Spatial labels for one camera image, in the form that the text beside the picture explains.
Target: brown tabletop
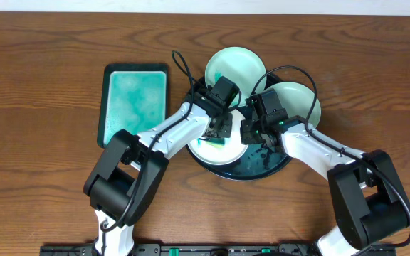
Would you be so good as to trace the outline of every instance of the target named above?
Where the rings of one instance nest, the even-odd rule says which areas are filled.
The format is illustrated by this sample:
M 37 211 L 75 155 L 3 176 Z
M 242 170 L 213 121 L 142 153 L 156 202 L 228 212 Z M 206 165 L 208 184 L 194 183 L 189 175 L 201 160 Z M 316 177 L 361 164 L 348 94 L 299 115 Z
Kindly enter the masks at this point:
M 310 72 L 322 105 L 318 129 L 356 149 L 385 150 L 410 198 L 410 17 L 0 13 L 0 255 L 96 237 L 82 189 L 102 152 L 96 134 L 108 63 L 167 63 L 173 113 L 189 85 L 170 51 L 180 50 L 199 77 L 228 46 L 254 50 L 267 68 Z M 307 84 L 294 71 L 278 74 Z M 318 239 L 334 225 L 327 182 L 303 163 L 235 182 L 182 149 L 134 235 L 278 243 Z

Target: round tray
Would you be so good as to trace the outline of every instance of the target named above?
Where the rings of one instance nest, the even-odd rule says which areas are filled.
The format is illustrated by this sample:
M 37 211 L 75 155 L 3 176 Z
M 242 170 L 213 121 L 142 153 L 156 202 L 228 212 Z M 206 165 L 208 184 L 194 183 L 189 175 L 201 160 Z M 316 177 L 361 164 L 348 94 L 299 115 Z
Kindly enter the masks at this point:
M 204 85 L 205 78 L 201 78 L 199 82 Z M 268 75 L 265 89 L 278 82 L 282 82 L 279 77 Z M 200 84 L 196 83 L 194 89 L 198 87 L 200 87 Z M 251 118 L 252 109 L 250 107 L 242 106 L 238 107 L 237 110 L 243 114 L 246 119 Z M 265 144 L 253 144 L 248 145 L 247 150 L 240 159 L 230 164 L 213 165 L 200 160 L 191 151 L 189 146 L 186 146 L 186 148 L 191 156 L 205 169 L 220 177 L 237 181 L 252 181 L 265 178 L 281 170 L 291 160 L 287 154 L 275 152 L 273 147 L 266 146 Z

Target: white background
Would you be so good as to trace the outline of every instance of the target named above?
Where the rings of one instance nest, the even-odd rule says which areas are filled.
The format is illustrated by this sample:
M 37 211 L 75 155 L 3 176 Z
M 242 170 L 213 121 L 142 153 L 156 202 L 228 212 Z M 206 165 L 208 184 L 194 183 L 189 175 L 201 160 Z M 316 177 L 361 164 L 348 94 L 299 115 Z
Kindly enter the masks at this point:
M 410 16 L 410 0 L 0 0 L 0 11 Z

